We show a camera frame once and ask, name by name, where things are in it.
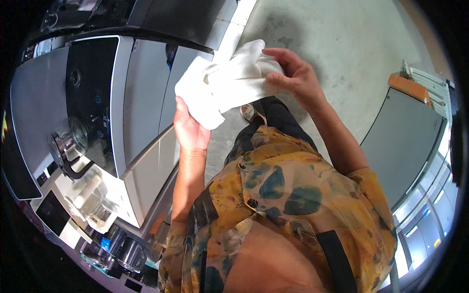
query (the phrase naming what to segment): white cloth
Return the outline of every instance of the white cloth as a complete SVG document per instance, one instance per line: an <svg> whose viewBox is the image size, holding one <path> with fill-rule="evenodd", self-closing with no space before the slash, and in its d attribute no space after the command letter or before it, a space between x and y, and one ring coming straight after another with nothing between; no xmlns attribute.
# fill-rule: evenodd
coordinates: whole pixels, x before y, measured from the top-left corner
<svg viewBox="0 0 469 293"><path fill-rule="evenodd" d="M265 83L265 76L283 74L282 68L272 57L261 56L264 48L263 40L255 40L241 46L226 63L194 59L174 91L203 127L215 129L225 120L222 113L278 92Z"/></svg>

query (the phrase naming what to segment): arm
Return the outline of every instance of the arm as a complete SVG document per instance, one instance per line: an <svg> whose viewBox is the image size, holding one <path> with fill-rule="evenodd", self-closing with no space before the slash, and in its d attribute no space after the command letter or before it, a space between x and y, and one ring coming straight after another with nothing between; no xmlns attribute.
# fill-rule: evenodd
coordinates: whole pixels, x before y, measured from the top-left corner
<svg viewBox="0 0 469 293"><path fill-rule="evenodd" d="M171 220L186 222L190 208L205 186L205 163L211 131L203 128L187 110L181 97L176 97L174 130L181 146L179 172L173 192Z"/></svg>
<svg viewBox="0 0 469 293"><path fill-rule="evenodd" d="M290 92L308 111L324 140L335 169L347 175L368 167L360 145L327 102L312 66L291 50L269 48L262 52L273 56L286 74L270 73L266 77L267 82Z"/></svg>

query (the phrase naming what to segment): cardboard box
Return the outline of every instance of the cardboard box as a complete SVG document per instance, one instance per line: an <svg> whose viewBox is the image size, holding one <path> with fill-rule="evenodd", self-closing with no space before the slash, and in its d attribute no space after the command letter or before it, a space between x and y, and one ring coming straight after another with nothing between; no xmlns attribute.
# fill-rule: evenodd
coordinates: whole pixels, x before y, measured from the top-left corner
<svg viewBox="0 0 469 293"><path fill-rule="evenodd" d="M417 100L421 101L422 103L433 109L433 107L431 106L430 96L428 95L428 90L426 87L411 80L397 76L395 74L391 74L389 76L389 80L387 83L393 89L400 90L403 93L406 93L409 96L416 98Z"/></svg>

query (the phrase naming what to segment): black pants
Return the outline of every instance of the black pants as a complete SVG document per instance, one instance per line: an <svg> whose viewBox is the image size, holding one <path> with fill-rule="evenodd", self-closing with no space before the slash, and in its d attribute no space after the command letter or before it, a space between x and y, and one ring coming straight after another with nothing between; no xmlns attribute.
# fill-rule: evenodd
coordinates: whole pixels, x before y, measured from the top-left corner
<svg viewBox="0 0 469 293"><path fill-rule="evenodd" d="M309 143L314 150L318 150L311 137L306 134L298 122L296 122L287 106L285 106L285 104L279 99L274 96L266 97L260 99L260 104L262 105L262 109L265 113L268 126L273 126L282 133L291 137L303 139ZM241 154L254 149L251 143L251 138L261 125L264 125L264 120L261 117L256 116L248 126L240 131L234 141L234 146L231 149L231 152L225 159L225 165L236 160L236 158Z"/></svg>

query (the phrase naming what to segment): left hand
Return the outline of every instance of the left hand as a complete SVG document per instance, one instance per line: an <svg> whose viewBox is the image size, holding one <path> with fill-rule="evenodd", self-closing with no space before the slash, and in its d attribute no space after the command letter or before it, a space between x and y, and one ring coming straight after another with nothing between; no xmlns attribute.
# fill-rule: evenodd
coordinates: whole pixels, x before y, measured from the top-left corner
<svg viewBox="0 0 469 293"><path fill-rule="evenodd" d="M181 151L207 150L212 131L205 129L189 114L186 103L179 96L176 96L174 130Z"/></svg>
<svg viewBox="0 0 469 293"><path fill-rule="evenodd" d="M311 64L289 49L266 48L262 53L273 56L285 70L285 75L269 73L265 77L268 83L291 93L310 114L329 106Z"/></svg>

